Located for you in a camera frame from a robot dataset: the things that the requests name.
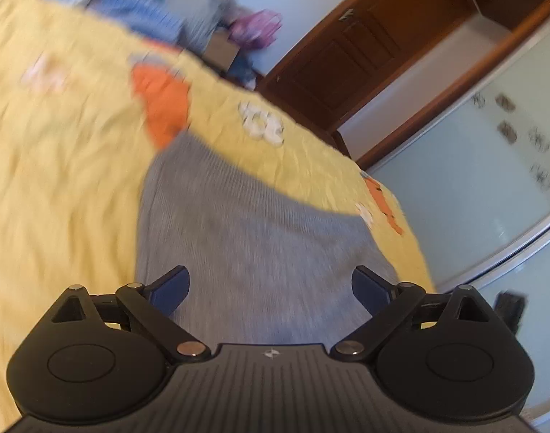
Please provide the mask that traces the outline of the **glass sliding wardrobe doors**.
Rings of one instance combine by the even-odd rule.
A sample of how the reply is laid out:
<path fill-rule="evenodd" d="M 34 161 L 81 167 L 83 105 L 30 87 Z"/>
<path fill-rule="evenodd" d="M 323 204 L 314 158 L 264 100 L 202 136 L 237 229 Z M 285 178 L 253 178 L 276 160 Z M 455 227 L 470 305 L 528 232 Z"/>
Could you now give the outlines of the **glass sliding wardrobe doors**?
<path fill-rule="evenodd" d="M 370 174 L 396 195 L 437 290 L 525 296 L 525 416 L 550 432 L 550 17 Z"/>

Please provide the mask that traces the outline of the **grey padded bundle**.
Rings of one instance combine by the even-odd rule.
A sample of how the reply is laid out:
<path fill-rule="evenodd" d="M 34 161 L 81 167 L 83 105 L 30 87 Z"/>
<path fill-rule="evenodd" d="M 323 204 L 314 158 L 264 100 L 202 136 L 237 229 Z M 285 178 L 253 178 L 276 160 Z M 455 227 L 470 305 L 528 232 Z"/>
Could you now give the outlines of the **grey padded bundle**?
<path fill-rule="evenodd" d="M 165 9 L 181 22 L 178 44 L 202 54 L 222 22 L 229 22 L 235 0 L 165 0 Z"/>

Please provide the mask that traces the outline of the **yellow patterned bed cover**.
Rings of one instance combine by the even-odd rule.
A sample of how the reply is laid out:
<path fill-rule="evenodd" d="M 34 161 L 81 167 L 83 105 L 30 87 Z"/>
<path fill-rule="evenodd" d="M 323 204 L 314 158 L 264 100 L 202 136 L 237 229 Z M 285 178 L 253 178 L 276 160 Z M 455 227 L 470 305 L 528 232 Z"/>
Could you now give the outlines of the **yellow patterned bed cover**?
<path fill-rule="evenodd" d="M 394 194 L 260 95 L 88 10 L 0 0 L 0 431 L 18 419 L 8 361 L 55 295 L 133 279 L 144 179 L 181 131 L 366 224 L 401 280 L 433 287 Z"/>

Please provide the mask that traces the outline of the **grey and navy knit sweater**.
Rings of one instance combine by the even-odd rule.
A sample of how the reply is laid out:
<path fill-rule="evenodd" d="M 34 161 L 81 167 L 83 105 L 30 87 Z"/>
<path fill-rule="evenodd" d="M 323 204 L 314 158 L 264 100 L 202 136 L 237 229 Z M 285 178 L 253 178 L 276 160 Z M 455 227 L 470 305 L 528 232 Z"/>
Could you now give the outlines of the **grey and navy knit sweater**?
<path fill-rule="evenodd" d="M 176 266 L 190 288 L 174 319 L 210 347 L 332 346 L 370 317 L 354 269 L 397 280 L 361 218 L 285 197 L 188 132 L 154 159 L 138 219 L 137 279 Z"/>

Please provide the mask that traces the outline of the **brown wooden door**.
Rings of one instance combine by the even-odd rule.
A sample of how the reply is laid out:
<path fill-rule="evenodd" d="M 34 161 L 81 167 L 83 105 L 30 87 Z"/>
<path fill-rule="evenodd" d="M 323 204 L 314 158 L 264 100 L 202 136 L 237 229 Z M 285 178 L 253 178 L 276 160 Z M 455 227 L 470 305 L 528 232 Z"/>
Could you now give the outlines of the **brown wooden door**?
<path fill-rule="evenodd" d="M 345 0 L 258 91 L 333 132 L 446 36 L 464 11 L 462 0 Z"/>

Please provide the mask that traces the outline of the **cardboard box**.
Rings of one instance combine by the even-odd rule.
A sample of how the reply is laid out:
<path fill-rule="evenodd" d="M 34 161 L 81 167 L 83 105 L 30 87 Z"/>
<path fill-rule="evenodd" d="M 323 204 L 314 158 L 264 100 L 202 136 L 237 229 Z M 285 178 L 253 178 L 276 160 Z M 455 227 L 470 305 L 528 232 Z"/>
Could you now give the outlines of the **cardboard box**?
<path fill-rule="evenodd" d="M 202 52 L 202 59 L 215 69 L 227 71 L 240 50 L 240 46 L 230 39 L 228 31 L 216 30 L 210 37 L 205 51 Z"/>

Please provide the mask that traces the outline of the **pink plastic bag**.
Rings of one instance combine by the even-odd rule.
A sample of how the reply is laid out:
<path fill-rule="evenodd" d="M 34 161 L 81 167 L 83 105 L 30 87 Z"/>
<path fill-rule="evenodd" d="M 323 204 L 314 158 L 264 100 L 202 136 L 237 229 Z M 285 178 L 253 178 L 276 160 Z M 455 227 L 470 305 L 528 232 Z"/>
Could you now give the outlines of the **pink plastic bag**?
<path fill-rule="evenodd" d="M 245 50 L 255 51 L 269 47 L 282 27 L 279 13 L 262 10 L 236 19 L 230 26 L 230 39 Z"/>

